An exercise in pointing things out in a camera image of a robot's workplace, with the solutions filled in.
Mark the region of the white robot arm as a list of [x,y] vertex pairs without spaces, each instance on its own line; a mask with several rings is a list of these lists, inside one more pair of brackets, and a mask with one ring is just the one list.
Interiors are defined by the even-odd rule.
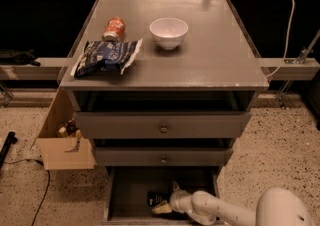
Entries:
[[223,201],[205,191],[193,194],[173,182],[169,200],[157,204],[156,215],[178,212],[187,214],[203,226],[212,226],[218,218],[231,226],[316,226],[306,205],[291,191],[273,187],[259,198],[255,211]]

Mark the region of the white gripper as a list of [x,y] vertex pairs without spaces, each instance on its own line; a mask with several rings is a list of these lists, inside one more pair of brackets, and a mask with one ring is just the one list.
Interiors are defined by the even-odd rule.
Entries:
[[173,193],[169,203],[163,201],[152,208],[152,213],[155,215],[169,214],[173,210],[178,213],[187,213],[193,210],[192,195],[185,190],[181,190],[176,181],[172,181]]

